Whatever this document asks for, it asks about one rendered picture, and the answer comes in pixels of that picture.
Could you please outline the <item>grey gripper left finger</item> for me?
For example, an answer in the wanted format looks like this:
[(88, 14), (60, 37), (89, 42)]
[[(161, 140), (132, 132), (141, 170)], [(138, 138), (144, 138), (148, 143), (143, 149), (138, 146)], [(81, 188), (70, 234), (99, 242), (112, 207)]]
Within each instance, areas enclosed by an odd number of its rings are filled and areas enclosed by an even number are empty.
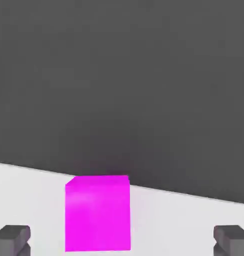
[(5, 225), (0, 229), (0, 256), (31, 256), (28, 225)]

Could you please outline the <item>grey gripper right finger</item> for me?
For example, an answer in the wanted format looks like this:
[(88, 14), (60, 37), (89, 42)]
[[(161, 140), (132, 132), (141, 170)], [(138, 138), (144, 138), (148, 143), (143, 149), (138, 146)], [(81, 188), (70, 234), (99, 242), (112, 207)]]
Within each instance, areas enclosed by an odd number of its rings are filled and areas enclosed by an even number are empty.
[(244, 256), (244, 229), (239, 225), (216, 225), (213, 256)]

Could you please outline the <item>large magenta box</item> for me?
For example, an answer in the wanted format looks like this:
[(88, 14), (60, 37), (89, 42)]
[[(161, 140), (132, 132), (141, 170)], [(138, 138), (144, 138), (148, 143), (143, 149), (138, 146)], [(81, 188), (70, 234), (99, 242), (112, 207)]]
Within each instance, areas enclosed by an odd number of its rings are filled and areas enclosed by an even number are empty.
[(65, 185), (65, 251), (130, 249), (129, 177), (75, 176)]

